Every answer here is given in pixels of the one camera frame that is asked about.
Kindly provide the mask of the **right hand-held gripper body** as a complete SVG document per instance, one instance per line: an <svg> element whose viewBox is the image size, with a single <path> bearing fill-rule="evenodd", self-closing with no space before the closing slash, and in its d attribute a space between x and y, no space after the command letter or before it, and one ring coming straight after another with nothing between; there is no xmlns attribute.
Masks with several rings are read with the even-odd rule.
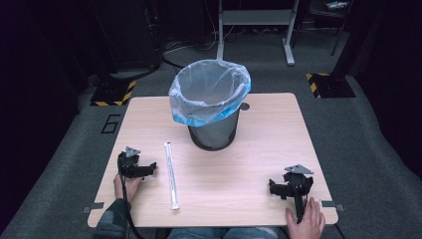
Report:
<svg viewBox="0 0 422 239"><path fill-rule="evenodd" d="M288 188L283 199L288 197L302 198L308 195L314 180L311 177L306 177L306 174L313 174L313 172L301 164L288 166L285 171L284 181Z"/></svg>

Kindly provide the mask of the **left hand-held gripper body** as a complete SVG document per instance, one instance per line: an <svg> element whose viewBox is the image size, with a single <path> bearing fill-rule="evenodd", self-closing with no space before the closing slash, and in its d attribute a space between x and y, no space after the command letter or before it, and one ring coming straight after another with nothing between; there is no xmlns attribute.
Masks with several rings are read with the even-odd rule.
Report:
<svg viewBox="0 0 422 239"><path fill-rule="evenodd" d="M117 167L120 175L128 178L144 177L146 171L139 166L140 151L127 146L117 157Z"/></svg>

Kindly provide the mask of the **white paper-wrapped straw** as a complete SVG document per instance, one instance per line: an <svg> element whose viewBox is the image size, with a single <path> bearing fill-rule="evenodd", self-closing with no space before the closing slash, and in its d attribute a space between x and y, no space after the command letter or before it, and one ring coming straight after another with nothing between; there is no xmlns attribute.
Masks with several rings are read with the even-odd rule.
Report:
<svg viewBox="0 0 422 239"><path fill-rule="evenodd" d="M177 195L177 188L176 188L176 181L174 175L174 168L173 168L173 157L172 157L172 148L171 142L165 142L164 148L166 152L166 160L167 160L167 169L168 169L168 176L169 176L169 188L170 188L170 197L171 197L171 209L178 210L180 208L178 203L178 195Z"/></svg>

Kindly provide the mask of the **black mesh trash bin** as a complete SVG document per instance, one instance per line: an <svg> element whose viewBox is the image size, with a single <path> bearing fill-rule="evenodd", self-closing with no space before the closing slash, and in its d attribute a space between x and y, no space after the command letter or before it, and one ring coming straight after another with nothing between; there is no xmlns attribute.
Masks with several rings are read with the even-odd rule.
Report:
<svg viewBox="0 0 422 239"><path fill-rule="evenodd" d="M203 126L188 128L193 143L208 151L221 150L229 146L236 135L239 110L221 119Z"/></svg>

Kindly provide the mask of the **translucent blue bin bag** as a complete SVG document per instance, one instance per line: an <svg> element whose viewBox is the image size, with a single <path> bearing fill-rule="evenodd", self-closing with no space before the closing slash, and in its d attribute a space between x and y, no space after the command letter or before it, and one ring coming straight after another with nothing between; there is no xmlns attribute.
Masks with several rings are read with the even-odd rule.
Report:
<svg viewBox="0 0 422 239"><path fill-rule="evenodd" d="M189 126L224 120L251 91L245 66L223 60L201 60L183 68L168 91L172 117Z"/></svg>

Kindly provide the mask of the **person's left hand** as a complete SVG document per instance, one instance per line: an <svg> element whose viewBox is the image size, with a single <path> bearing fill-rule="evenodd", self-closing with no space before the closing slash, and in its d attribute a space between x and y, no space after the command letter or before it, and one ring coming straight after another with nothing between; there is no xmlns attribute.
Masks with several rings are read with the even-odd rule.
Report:
<svg viewBox="0 0 422 239"><path fill-rule="evenodd" d="M120 178L117 174L113 180L114 185L114 197L116 199L124 199L123 189L125 188L125 198L128 202L131 202L136 195L139 184L142 178Z"/></svg>

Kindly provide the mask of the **person's right hand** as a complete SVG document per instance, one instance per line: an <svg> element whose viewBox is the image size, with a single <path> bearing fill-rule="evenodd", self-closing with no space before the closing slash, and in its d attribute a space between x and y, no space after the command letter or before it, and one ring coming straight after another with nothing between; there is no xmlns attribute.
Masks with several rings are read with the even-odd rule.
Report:
<svg viewBox="0 0 422 239"><path fill-rule="evenodd" d="M300 223L295 221L290 208L286 209L286 219L291 239L321 238L325 227L325 217L313 197L307 202L305 213Z"/></svg>

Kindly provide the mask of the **grey tape strip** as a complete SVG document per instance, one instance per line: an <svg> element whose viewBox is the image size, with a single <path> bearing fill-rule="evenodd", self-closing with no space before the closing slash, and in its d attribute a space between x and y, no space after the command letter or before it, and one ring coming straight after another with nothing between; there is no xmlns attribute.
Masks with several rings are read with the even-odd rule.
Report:
<svg viewBox="0 0 422 239"><path fill-rule="evenodd" d="M336 211L345 211L345 207L342 204L337 204L335 201L321 200L320 205L322 207L334 208Z"/></svg>
<svg viewBox="0 0 422 239"><path fill-rule="evenodd" d="M89 214L92 210L102 209L104 208L104 202L93 202L89 206L85 206L83 208L83 214Z"/></svg>

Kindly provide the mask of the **person's legs in jeans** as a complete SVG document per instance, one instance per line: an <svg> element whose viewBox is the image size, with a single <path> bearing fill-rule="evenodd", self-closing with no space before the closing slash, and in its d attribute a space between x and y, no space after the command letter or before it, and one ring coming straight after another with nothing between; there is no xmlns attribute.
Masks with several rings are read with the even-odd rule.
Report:
<svg viewBox="0 0 422 239"><path fill-rule="evenodd" d="M167 239L279 239L278 227L176 228Z"/></svg>

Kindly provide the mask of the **dark cabinet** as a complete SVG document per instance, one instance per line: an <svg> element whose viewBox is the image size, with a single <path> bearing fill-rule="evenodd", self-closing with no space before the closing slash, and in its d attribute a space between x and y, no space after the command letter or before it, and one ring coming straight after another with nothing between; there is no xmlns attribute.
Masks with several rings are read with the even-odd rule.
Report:
<svg viewBox="0 0 422 239"><path fill-rule="evenodd" d="M89 0L116 69L152 68L162 59L156 0Z"/></svg>

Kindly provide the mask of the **black yellow striped base plate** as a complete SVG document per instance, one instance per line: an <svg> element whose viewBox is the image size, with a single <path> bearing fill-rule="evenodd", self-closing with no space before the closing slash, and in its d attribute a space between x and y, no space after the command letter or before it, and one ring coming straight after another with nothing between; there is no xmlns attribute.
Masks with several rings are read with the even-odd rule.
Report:
<svg viewBox="0 0 422 239"><path fill-rule="evenodd" d="M136 81L98 84L91 105L98 107L124 106L130 99Z"/></svg>
<svg viewBox="0 0 422 239"><path fill-rule="evenodd" d="M330 74L307 74L311 91L316 99L354 98L355 93L345 78Z"/></svg>

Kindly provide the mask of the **black upright post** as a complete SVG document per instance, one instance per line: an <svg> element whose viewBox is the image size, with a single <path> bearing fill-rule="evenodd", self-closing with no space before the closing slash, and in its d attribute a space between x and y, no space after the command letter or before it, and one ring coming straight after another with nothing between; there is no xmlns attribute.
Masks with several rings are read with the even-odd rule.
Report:
<svg viewBox="0 0 422 239"><path fill-rule="evenodd" d="M363 46L373 22L376 0L356 0L349 18L350 32L337 63L331 72L335 79L343 78Z"/></svg>

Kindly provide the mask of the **white metal desk frame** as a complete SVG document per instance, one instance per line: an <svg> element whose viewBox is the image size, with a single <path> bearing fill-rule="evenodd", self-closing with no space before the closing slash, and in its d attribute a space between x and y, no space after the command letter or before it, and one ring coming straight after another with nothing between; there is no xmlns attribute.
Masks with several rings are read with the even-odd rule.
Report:
<svg viewBox="0 0 422 239"><path fill-rule="evenodd" d="M217 60L224 56L224 26L287 26L288 32L282 39L286 61L288 66L295 64L291 46L291 38L294 31L300 0L293 0L290 9L283 10L224 10L223 0L219 0L218 11L218 49Z"/></svg>

